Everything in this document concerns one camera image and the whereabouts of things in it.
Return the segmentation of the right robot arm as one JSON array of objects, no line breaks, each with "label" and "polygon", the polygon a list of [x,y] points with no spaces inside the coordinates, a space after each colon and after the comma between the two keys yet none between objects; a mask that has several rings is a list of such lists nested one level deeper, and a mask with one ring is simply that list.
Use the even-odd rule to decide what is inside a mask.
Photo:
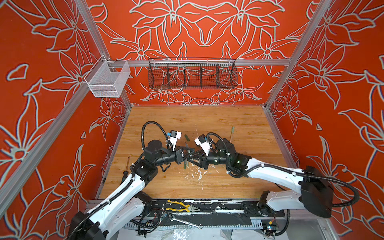
[{"label": "right robot arm", "polygon": [[334,188],[317,169],[268,164],[238,153],[227,139],[214,143],[206,137],[198,137],[195,143],[202,149],[195,157],[199,167],[225,165],[227,173],[234,178],[261,179],[285,188],[282,192],[263,192],[259,204],[261,210],[306,210],[321,218],[331,217]]}]

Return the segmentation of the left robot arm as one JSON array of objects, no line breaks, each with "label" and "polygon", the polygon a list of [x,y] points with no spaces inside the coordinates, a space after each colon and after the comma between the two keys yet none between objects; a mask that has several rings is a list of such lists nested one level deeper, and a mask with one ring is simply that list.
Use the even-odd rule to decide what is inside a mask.
[{"label": "left robot arm", "polygon": [[78,212],[71,221],[69,240],[109,240],[125,224],[148,212],[152,198],[143,189],[158,173],[173,162],[181,164],[193,148],[162,147],[158,140],[150,141],[138,160],[130,166],[126,179],[106,199],[86,213]]}]

